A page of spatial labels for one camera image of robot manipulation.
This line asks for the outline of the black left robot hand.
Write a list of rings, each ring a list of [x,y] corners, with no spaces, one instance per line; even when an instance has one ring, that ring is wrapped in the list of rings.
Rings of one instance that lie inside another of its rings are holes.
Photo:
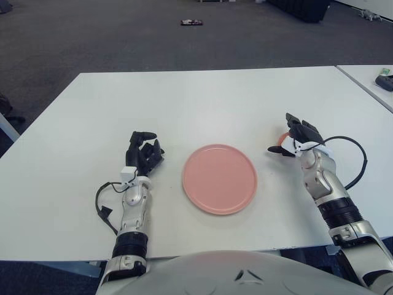
[[[125,154],[125,164],[136,167],[138,176],[148,176],[161,164],[164,153],[155,133],[134,131]]]

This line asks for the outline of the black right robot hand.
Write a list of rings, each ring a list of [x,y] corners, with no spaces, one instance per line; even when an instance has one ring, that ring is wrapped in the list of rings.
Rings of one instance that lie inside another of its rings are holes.
[[[286,113],[289,131],[281,135],[278,143],[267,149],[268,152],[281,154],[286,157],[299,157],[306,143],[323,144],[323,138],[317,128],[305,120],[300,121],[297,117]]]

